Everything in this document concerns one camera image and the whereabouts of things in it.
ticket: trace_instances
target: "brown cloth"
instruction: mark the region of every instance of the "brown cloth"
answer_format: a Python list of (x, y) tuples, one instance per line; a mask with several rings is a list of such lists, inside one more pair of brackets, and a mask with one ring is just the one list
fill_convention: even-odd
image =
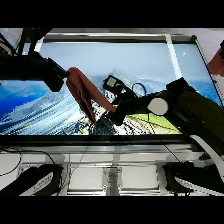
[(70, 75), (67, 77), (66, 85), (78, 102), (81, 110), (94, 124), (96, 123), (96, 118), (91, 100), (94, 100), (107, 111), (115, 111), (116, 108), (78, 68), (72, 67), (68, 72)]

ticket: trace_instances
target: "white circular joint cap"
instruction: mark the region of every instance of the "white circular joint cap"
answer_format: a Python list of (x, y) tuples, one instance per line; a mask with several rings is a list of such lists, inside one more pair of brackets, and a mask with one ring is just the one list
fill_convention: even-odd
[(147, 107), (152, 113), (156, 115), (164, 115), (168, 111), (168, 104), (162, 98), (154, 98)]

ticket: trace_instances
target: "television screen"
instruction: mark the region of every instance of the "television screen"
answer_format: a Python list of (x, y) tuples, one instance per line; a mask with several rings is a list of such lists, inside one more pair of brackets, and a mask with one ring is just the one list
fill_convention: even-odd
[[(196, 44), (174, 44), (182, 76), (200, 94), (221, 105)], [(111, 102), (114, 95), (103, 89), (108, 75), (128, 87), (142, 83), (147, 93), (165, 89), (177, 79), (166, 43), (47, 42), (43, 57), (52, 58), (64, 69), (79, 68)], [(134, 91), (143, 95), (141, 86)], [(51, 92), (41, 81), (0, 81), (1, 135), (145, 135), (179, 134), (164, 117), (150, 114), (127, 116), (122, 126), (104, 116), (105, 110), (93, 103), (97, 124), (92, 124), (64, 84)]]

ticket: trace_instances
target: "sky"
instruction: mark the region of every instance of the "sky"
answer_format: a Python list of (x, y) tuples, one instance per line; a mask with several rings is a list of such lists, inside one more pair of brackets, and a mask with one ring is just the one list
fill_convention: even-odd
[[(210, 80), (196, 45), (174, 47), (186, 79)], [(176, 79), (165, 43), (43, 43), (40, 53), (66, 70), (78, 67), (87, 76), (107, 75), (116, 68), (142, 79), (165, 83)]]

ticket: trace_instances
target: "folded cloth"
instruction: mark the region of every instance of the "folded cloth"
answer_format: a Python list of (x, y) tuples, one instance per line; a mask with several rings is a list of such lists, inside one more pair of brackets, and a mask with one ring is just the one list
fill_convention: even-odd
[(96, 123), (96, 118), (91, 100), (94, 100), (107, 111), (115, 111), (116, 107), (107, 100), (107, 98), (78, 68), (72, 67), (68, 72), (70, 74), (67, 77), (66, 85), (72, 96), (78, 102), (81, 110), (94, 124)]

